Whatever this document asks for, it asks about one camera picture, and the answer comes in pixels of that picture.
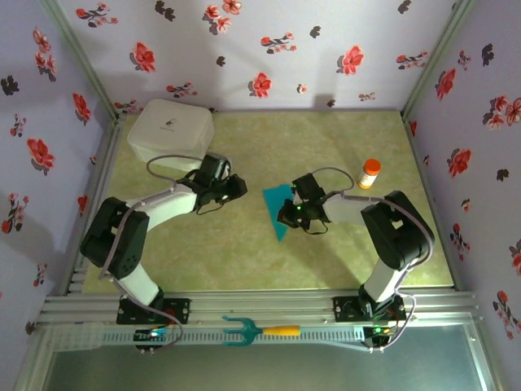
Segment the white plastic box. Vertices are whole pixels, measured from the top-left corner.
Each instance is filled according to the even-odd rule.
[[[149,161],[168,154],[203,159],[213,139],[212,113],[206,108],[153,99],[142,111],[129,132],[136,157]],[[159,159],[153,164],[183,171],[200,167],[200,161],[181,158]]]

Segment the yellow handle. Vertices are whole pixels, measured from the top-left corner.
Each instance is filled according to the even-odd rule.
[[[277,326],[262,329],[265,336],[299,336],[300,326]]]

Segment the floral wallpaper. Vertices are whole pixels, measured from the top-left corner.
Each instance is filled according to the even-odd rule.
[[[15,386],[45,297],[57,293],[108,128],[77,62],[33,0],[0,13],[0,389]]]
[[[457,2],[55,1],[117,111],[401,110]]]
[[[408,118],[449,263],[476,292],[506,389],[521,389],[520,12],[518,0],[477,2]]]

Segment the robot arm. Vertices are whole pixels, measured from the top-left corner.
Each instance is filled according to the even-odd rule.
[[[308,231],[312,220],[350,221],[357,209],[379,255],[371,276],[359,288],[358,302],[366,318],[378,317],[393,302],[410,267],[434,243],[431,229],[401,191],[377,201],[339,191],[326,194],[314,176],[306,174],[293,182],[293,192],[295,199],[286,200],[278,213],[278,221],[292,228]]]
[[[107,271],[135,300],[160,310],[163,292],[140,262],[147,232],[171,218],[199,211],[212,200],[224,205],[246,194],[246,183],[237,174],[230,175],[230,168],[224,156],[208,154],[200,168],[177,180],[175,187],[142,200],[106,199],[81,242],[81,254],[103,268],[116,241]]]

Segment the blue cloth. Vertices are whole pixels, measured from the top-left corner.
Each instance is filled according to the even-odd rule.
[[[272,187],[271,189],[264,189],[262,191],[264,201],[268,207],[269,217],[274,225],[275,234],[280,242],[287,232],[288,226],[277,222],[278,211],[284,205],[285,200],[293,200],[293,193],[290,185],[281,185],[279,187]]]

